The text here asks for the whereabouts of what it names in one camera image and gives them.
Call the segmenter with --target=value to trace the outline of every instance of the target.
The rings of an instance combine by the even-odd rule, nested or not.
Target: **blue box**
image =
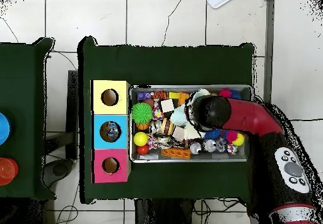
[[[127,115],[93,115],[94,116],[94,149],[127,149],[128,147],[128,118]],[[104,141],[100,135],[100,128],[106,122],[115,122],[121,134],[114,142]]]

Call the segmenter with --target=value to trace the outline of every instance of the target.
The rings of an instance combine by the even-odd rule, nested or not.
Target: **red ball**
[[[230,98],[232,96],[232,92],[228,88],[223,88],[220,90],[219,95],[225,98]]]
[[[147,144],[137,147],[137,153],[139,153],[140,155],[145,155],[147,154],[147,152],[149,152],[149,146]]]

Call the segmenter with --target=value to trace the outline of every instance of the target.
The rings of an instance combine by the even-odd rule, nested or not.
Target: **yellow box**
[[[170,92],[168,93],[169,98],[179,98],[179,92]]]
[[[93,111],[100,115],[125,115],[128,114],[128,89],[129,84],[126,81],[112,80],[93,80]],[[104,100],[110,100],[110,97],[116,96],[115,103],[105,105]]]

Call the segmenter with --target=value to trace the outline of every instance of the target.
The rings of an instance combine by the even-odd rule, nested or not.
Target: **green table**
[[[0,186],[0,197],[52,199],[42,184],[45,143],[44,60],[52,39],[34,45],[0,44],[0,112],[11,123],[11,135],[0,146],[0,157],[14,159],[17,177]]]
[[[78,46],[80,85],[81,201],[127,198],[242,197],[249,200],[247,164],[132,163],[127,182],[91,183],[90,80],[126,80],[131,85],[252,86],[252,44],[240,47]]]

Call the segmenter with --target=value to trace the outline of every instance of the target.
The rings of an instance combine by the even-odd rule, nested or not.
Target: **cube box with hole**
[[[94,183],[126,182],[128,155],[128,89],[126,81],[93,80],[92,129]]]
[[[94,114],[128,114],[128,89],[129,84],[126,81],[93,80]]]
[[[95,150],[94,159],[94,183],[127,182],[131,162],[126,149]]]

